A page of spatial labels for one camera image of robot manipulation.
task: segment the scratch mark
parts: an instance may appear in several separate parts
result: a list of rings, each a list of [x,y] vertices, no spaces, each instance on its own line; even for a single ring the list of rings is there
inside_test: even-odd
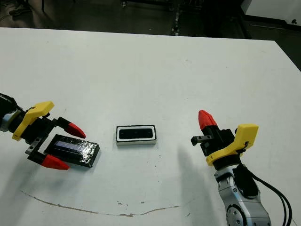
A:
[[[158,210],[167,210],[167,209],[170,209],[170,208],[178,208],[178,207],[180,207],[180,206],[169,206],[169,207],[165,207],[165,208],[158,208],[158,209],[147,211],[145,213],[135,214],[135,215],[145,215],[145,214],[152,213],[152,212],[155,212],[155,211],[158,211]]]
[[[111,213],[94,212],[94,211],[89,211],[89,210],[84,210],[84,209],[79,209],[79,208],[74,208],[74,207],[69,207],[69,206],[63,206],[63,205],[60,205],[60,204],[54,204],[54,203],[51,203],[51,202],[47,202],[47,201],[41,200],[41,199],[39,199],[39,198],[37,198],[35,196],[32,196],[30,194],[27,194],[26,192],[24,192],[22,190],[20,190],[20,192],[22,192],[26,196],[31,197],[31,198],[39,201],[39,202],[42,202],[42,203],[45,203],[45,204],[48,204],[48,205],[51,205],[51,206],[57,206],[57,207],[64,208],[64,209],[77,210],[77,211],[82,211],[82,212],[87,212],[87,213],[102,214],[102,215],[117,216],[117,217],[128,217],[128,218],[132,218],[134,216],[146,215],[146,214],[149,214],[149,213],[152,213],[152,212],[155,212],[155,211],[159,211],[159,210],[167,210],[167,209],[171,209],[171,208],[184,207],[184,206],[188,205],[189,203],[191,203],[193,200],[195,200],[195,198],[194,198],[194,199],[190,200],[189,202],[187,202],[186,204],[184,204],[182,206],[169,206],[169,207],[164,207],[164,208],[157,208],[157,209],[154,209],[154,210],[147,211],[145,213],[111,214]]]
[[[295,222],[295,220],[294,220],[293,218],[292,218],[292,220],[293,220],[293,222],[295,223],[295,225],[298,226],[297,223]]]
[[[21,191],[23,194],[37,200],[37,201],[40,201],[42,203],[45,203],[45,204],[48,204],[48,205],[51,205],[51,206],[57,206],[57,207],[61,207],[61,208],[65,208],[65,209],[70,209],[70,210],[78,210],[78,211],[82,211],[82,212],[87,212],[87,213],[94,213],[94,214],[98,214],[99,212],[94,212],[94,211],[89,211],[89,210],[83,210],[83,209],[79,209],[79,208],[74,208],[74,207],[69,207],[69,206],[63,206],[63,205],[60,205],[60,204],[53,204],[51,202],[47,202],[47,201],[44,201],[44,200],[41,200],[41,199],[38,199],[37,197],[35,196],[32,196],[30,194],[27,194],[25,193],[24,191]]]
[[[136,215],[136,214],[133,214],[133,213],[130,213],[130,214],[119,214],[119,216],[128,217],[128,218],[132,218],[134,215]]]

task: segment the black rectangular box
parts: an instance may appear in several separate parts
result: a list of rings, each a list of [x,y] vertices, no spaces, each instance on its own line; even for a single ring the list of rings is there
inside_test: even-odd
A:
[[[91,168],[98,151],[97,143],[56,134],[44,152],[62,161]]]

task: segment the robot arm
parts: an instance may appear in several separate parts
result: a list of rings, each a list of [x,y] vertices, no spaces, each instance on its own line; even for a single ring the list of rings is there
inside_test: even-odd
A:
[[[256,177],[240,161],[242,153],[254,144],[258,126],[239,125],[234,136],[230,129],[220,130],[213,117],[203,110],[199,111],[198,120],[204,136],[193,137],[191,142],[194,146],[201,143],[207,164],[217,170],[214,177],[225,205],[227,225],[271,226],[269,215],[261,204],[260,191],[254,179],[279,195],[285,210],[283,226],[290,225],[292,209],[285,196]],[[283,200],[289,209],[287,224],[285,224],[286,208]]]
[[[38,103],[24,111],[13,98],[0,93],[0,106],[0,130],[3,132],[10,131],[13,133],[13,139],[19,141],[23,138],[30,145],[25,151],[29,155],[27,159],[48,168],[58,170],[69,168],[60,159],[38,152],[42,143],[56,126],[63,128],[71,135],[86,137],[79,127],[62,117],[53,120],[48,119],[49,111],[54,106],[51,101]]]

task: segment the red gripper fingertip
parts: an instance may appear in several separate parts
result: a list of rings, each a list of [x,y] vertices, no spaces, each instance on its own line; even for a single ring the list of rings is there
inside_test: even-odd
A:
[[[206,126],[217,126],[212,115],[204,110],[198,112],[198,122],[201,130]]]
[[[53,168],[53,169],[57,169],[57,170],[67,170],[70,168],[62,160],[60,160],[54,156],[51,156],[49,154],[46,155],[46,157],[41,165],[44,167],[47,167],[47,168]]]
[[[75,124],[69,123],[68,127],[65,129],[65,131],[71,135],[80,137],[80,138],[86,138],[85,133]]]

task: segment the small black object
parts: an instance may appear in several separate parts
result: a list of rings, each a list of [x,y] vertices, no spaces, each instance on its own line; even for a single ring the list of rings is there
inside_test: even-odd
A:
[[[152,138],[152,129],[121,129],[119,130],[120,139]]]
[[[147,145],[157,141],[154,125],[133,125],[116,127],[117,145]]]
[[[91,168],[98,151],[97,143],[56,134],[45,153],[62,161]]]

